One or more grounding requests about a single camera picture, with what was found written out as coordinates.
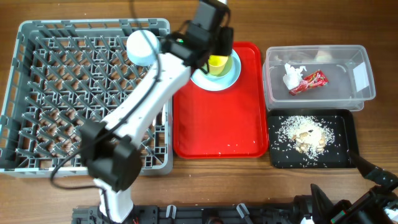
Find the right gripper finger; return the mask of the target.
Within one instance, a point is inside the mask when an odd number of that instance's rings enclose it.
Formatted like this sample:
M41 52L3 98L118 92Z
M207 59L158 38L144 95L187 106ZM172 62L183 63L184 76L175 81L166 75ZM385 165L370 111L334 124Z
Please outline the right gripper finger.
M316 184L310 184L312 193L312 218L315 223L330 223L330 212L333 210L332 201Z
M397 176L395 174L370 163L355 152L348 151L348 154L365 179L387 190L395 190L397 188Z

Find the yellow plastic cup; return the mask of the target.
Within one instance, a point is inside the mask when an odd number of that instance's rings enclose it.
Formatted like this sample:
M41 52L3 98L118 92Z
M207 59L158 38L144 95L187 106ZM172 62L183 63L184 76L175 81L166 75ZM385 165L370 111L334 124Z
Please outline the yellow plastic cup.
M219 75L225 68L228 56L211 55L208 59L209 73Z

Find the light blue plate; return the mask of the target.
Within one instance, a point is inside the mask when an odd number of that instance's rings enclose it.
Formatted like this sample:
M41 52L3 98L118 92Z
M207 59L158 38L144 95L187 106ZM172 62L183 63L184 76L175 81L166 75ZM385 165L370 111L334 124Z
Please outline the light blue plate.
M196 84L196 86L207 91L222 91L231 87L240 76L241 61L235 50L232 51L230 56L233 58L233 66L226 76L221 78L210 78L205 76L205 74L198 69L191 76L191 81Z

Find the light blue bowl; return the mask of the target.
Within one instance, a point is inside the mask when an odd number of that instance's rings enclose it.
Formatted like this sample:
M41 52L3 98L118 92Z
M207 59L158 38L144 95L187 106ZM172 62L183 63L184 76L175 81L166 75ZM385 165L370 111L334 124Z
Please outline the light blue bowl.
M160 42L149 30L137 30L127 38L127 57L135 65L143 67L152 65L159 50Z

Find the rice and nut leftovers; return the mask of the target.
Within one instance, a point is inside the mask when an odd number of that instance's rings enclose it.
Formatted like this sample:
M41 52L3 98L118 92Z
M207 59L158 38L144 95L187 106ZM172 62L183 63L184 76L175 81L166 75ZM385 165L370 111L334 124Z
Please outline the rice and nut leftovers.
M270 132L270 153L281 168L308 168L317 165L336 135L329 122L315 116L278 116Z

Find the white tissue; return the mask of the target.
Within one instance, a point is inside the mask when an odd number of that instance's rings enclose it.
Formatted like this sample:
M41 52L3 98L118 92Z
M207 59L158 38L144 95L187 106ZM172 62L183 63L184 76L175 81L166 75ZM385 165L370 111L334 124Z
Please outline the white tissue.
M282 80L288 90L292 90L299 86L300 82L303 80L302 72L306 69L306 66L299 66L299 68L294 68L290 64L286 63L284 65L285 75L282 77Z

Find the red snack wrapper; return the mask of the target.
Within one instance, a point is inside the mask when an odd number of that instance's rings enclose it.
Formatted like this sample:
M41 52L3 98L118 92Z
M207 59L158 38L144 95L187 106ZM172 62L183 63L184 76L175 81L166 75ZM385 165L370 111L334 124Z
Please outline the red snack wrapper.
M303 78L303 80L289 91L291 95L297 95L298 93L305 92L309 89L325 86L329 83L329 80L321 70L317 70L309 76Z

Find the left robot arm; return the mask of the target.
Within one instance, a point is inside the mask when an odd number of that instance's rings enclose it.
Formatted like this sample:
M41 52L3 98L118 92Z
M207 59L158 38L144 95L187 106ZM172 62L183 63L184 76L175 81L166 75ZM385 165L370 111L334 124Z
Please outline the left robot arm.
M81 162L101 191L99 210L109 223L123 223L134 208L130 187L142 169L139 147L152 120L195 70L209 71L210 55L232 53L230 19L226 1L200 1L194 18L163 39L142 27L129 35L128 59L149 70L115 110L80 129Z

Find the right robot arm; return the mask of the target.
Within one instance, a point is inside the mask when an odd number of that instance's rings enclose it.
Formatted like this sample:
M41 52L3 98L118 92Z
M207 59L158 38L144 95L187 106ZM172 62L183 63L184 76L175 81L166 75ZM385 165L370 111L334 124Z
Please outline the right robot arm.
M396 223L397 216L391 216L391 208L397 205L397 176L382 169L355 152L348 152L351 162L364 179L376 185L357 201L340 200L333 203L316 184L311 184L310 204L301 213L299 223Z

